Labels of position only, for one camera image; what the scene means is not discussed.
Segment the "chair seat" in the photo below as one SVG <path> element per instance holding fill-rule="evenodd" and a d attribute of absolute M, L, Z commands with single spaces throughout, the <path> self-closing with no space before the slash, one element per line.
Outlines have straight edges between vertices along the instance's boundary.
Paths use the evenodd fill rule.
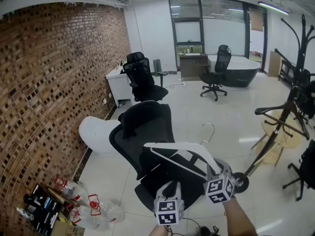
<path fill-rule="evenodd" d="M 151 86 L 147 90 L 141 89 L 141 92 L 137 92 L 137 101 L 155 100 L 159 101 L 168 94 L 168 90 L 157 85 Z"/>
<path fill-rule="evenodd" d="M 225 79 L 223 74 L 218 73 L 203 73 L 199 76 L 199 78 L 207 84 L 222 84 Z"/>
<path fill-rule="evenodd" d="M 175 162 L 206 176 L 206 174 L 184 159 L 181 155 L 175 154 L 171 157 Z M 157 191 L 169 181 L 178 181 L 181 184 L 182 199 L 184 200 L 184 209 L 191 206 L 201 195 L 204 195 L 203 184 L 206 180 L 183 168 L 164 161 L 153 171 L 147 174 L 141 184 L 135 188 L 135 192 L 141 202 L 151 211 L 154 210 L 154 199 Z"/>

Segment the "white tile floor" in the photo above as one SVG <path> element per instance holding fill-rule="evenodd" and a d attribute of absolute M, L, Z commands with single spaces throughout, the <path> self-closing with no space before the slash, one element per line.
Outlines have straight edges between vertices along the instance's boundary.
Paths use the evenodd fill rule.
<path fill-rule="evenodd" d="M 180 75 L 167 75 L 164 86 L 180 84 Z M 200 97 L 202 82 L 186 82 L 186 86 L 167 88 L 169 94 L 160 102 L 169 104 L 172 111 L 172 126 L 175 141 L 200 142 L 211 132 L 200 126 L 212 122 L 216 131 L 205 147 L 214 157 L 224 159 L 235 172 L 244 172 L 255 157 L 251 146 L 263 135 L 260 117 L 255 116 L 257 107 L 278 106 L 285 102 L 289 89 L 276 78 L 258 73 L 248 88 L 224 88 L 227 96 L 219 95 L 214 101 L 213 93 Z M 117 109 L 112 119 L 128 109 L 130 105 Z M 311 139 L 315 132 L 310 130 Z M 285 149 L 274 168 L 262 164 L 250 177 L 250 187 L 237 200 L 255 225 L 260 236 L 310 236 L 315 231 L 315 191 L 304 188 L 303 199 L 295 201 L 300 184 L 282 190 L 282 185 L 296 177 L 288 170 L 290 162 L 298 164 L 298 159 L 308 142 L 295 149 Z M 107 157 L 92 153 L 80 178 L 89 192 L 109 198 L 124 209 L 126 218 L 121 224 L 110 226 L 105 231 L 86 230 L 87 236 L 147 236 L 156 224 L 152 212 L 146 209 L 134 193 L 138 185 L 136 172 L 121 157 Z M 219 235 L 227 236 L 226 217 L 221 204 L 211 205 L 200 197 L 185 216 L 195 219 L 201 226 L 220 229 Z M 197 226 L 192 221 L 181 220 L 173 232 L 193 236 Z"/>

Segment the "wooden cabinet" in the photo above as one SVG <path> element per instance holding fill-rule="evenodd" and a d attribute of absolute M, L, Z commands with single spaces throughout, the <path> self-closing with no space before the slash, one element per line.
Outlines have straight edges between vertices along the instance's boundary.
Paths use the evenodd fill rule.
<path fill-rule="evenodd" d="M 196 56 L 181 55 L 181 76 L 182 81 L 200 81 L 199 75 L 205 73 L 202 66 L 208 65 L 208 56 L 206 54 Z"/>

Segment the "water bottle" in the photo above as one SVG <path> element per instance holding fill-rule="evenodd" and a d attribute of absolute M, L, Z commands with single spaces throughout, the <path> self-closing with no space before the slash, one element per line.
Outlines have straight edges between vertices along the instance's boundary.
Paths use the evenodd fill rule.
<path fill-rule="evenodd" d="M 124 211 L 111 201 L 99 198 L 97 194 L 89 195 L 89 206 L 93 216 L 102 216 L 110 223 L 122 222 L 125 218 Z"/>
<path fill-rule="evenodd" d="M 89 206 L 88 192 L 72 180 L 63 180 L 56 177 L 54 184 L 65 198 L 77 202 L 81 206 Z"/>
<path fill-rule="evenodd" d="M 70 212 L 70 220 L 74 225 L 91 230 L 97 230 L 106 223 L 102 216 L 92 216 L 91 209 L 86 206 L 74 207 Z"/>

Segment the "hanger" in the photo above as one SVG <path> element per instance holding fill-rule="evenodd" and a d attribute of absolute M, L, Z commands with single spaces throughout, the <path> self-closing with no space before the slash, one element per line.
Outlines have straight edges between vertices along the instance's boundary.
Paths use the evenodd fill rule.
<path fill-rule="evenodd" d="M 294 113 L 295 117 L 298 119 L 301 127 L 302 127 L 302 132 L 294 127 L 292 127 L 291 125 L 283 122 L 282 120 L 280 119 L 277 119 L 269 114 L 267 114 L 267 112 L 269 112 L 270 110 L 280 110 L 280 109 L 283 109 L 283 110 L 289 110 L 290 112 Z M 287 101 L 285 102 L 283 105 L 281 106 L 277 106 L 277 107 L 267 107 L 267 108 L 257 108 L 255 109 L 255 115 L 264 115 L 274 121 L 276 121 L 276 123 L 281 123 L 282 125 L 292 129 L 293 131 L 299 133 L 300 135 L 304 136 L 307 140 L 310 138 L 310 135 L 305 127 L 305 124 L 304 122 L 301 120 L 301 117 L 297 111 L 297 108 L 296 108 L 296 105 L 293 101 Z"/>

